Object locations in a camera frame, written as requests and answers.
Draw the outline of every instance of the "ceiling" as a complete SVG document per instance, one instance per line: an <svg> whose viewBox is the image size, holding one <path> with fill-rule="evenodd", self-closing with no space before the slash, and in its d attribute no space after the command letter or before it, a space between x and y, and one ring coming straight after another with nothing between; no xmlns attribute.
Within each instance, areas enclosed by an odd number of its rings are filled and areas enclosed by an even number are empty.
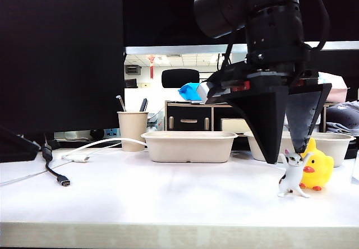
<svg viewBox="0 0 359 249"><path fill-rule="evenodd" d="M128 54L125 65L149 67L148 54ZM218 53L154 55L156 67L217 66Z"/></svg>

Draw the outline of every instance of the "beige cup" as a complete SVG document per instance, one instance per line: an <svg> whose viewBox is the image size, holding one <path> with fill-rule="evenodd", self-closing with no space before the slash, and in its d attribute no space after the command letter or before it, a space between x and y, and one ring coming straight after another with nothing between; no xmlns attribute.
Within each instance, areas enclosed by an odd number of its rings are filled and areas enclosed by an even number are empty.
<svg viewBox="0 0 359 249"><path fill-rule="evenodd" d="M117 112L119 131L121 137L131 138L145 142L141 134L146 132L147 114L148 112ZM122 150L129 152L137 152L145 149L144 145L131 141L122 141Z"/></svg>

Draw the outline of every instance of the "cat figurine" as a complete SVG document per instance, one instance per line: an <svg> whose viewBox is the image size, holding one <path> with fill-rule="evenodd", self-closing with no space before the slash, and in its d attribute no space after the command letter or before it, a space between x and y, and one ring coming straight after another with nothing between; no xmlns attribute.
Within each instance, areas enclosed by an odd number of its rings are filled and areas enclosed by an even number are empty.
<svg viewBox="0 0 359 249"><path fill-rule="evenodd" d="M303 197L310 197L301 190L299 184L303 177L303 169L313 153L307 153L306 156L302 158L300 154L290 153L286 149L285 154L286 155L279 154L286 168L286 173L279 180L278 197L284 197L286 193L292 193L293 190L296 190Z"/></svg>

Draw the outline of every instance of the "cabinet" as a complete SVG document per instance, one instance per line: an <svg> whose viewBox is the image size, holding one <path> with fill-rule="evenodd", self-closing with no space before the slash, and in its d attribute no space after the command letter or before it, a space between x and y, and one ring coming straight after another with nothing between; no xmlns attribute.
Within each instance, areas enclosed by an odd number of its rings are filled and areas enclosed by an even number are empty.
<svg viewBox="0 0 359 249"><path fill-rule="evenodd" d="M230 105L165 102L164 128L168 131L221 131L222 119L241 118ZM249 150L248 139L239 135L233 150Z"/></svg>

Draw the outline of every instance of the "rubber duck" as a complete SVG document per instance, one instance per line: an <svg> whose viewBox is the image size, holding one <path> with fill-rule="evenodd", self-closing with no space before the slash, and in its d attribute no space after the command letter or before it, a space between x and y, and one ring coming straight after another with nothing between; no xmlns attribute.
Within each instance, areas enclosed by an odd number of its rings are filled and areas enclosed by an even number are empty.
<svg viewBox="0 0 359 249"><path fill-rule="evenodd" d="M331 156L325 155L316 148L315 140L309 139L307 149L302 155L313 153L303 169L303 178L300 183L301 188L311 188L320 191L332 176L334 160Z"/></svg>

